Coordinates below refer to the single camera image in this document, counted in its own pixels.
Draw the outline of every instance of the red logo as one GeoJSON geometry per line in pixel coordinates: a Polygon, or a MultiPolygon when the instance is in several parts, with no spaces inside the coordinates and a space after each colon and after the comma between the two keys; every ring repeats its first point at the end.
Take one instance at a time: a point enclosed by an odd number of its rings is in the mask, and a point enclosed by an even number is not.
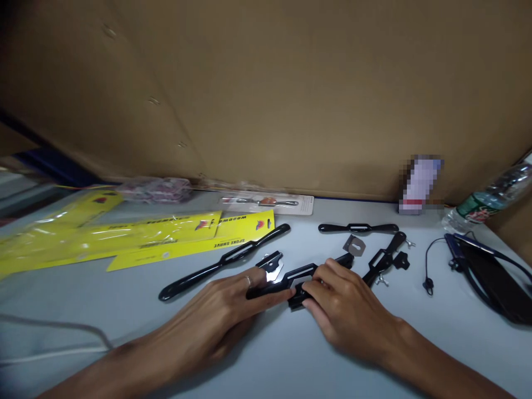
{"type": "Polygon", "coordinates": [[[199,230],[203,227],[205,227],[207,225],[208,221],[200,221],[199,224],[196,226],[196,228],[194,229],[195,231],[196,230],[199,230]]]}

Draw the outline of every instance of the metal blade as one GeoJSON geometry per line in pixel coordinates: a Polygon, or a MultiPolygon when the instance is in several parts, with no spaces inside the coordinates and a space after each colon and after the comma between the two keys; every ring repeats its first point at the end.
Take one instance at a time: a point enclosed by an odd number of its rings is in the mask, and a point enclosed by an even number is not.
{"type": "Polygon", "coordinates": [[[273,272],[266,273],[266,281],[275,281],[277,277],[279,276],[279,273],[281,272],[281,269],[283,268],[284,263],[282,260],[279,261],[279,266],[277,269],[275,269],[273,272]]]}
{"type": "Polygon", "coordinates": [[[355,257],[361,257],[366,249],[366,244],[360,238],[351,235],[344,244],[344,251],[355,257]]]}

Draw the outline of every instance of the right hand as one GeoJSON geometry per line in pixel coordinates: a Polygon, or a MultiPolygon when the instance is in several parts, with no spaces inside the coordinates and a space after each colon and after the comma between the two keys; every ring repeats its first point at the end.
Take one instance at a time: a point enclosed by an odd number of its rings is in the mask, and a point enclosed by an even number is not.
{"type": "Polygon", "coordinates": [[[407,324],[382,306],[358,274],[334,259],[318,267],[303,289],[314,297],[303,305],[327,341],[340,351],[384,366],[403,346],[401,331],[407,324]]]}

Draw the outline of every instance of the left hand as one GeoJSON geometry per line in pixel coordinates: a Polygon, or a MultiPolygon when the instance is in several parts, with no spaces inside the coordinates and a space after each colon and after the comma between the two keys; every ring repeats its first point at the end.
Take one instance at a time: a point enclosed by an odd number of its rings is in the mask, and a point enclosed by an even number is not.
{"type": "Polygon", "coordinates": [[[125,347],[132,346],[136,355],[130,361],[135,363],[131,372],[140,368],[139,373],[155,378],[159,386],[199,372],[233,349],[253,325],[255,315],[295,294],[288,289],[246,299],[249,288],[265,283],[266,272],[257,267],[212,281],[165,325],[116,351],[129,352],[125,347]]]}

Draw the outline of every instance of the water bottle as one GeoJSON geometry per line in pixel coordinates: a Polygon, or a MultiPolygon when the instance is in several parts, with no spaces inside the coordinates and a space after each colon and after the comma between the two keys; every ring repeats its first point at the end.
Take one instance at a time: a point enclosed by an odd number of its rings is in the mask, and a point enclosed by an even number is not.
{"type": "Polygon", "coordinates": [[[443,217],[442,225],[449,233],[466,234],[522,197],[531,183],[532,154],[504,172],[484,191],[472,193],[443,217]]]}

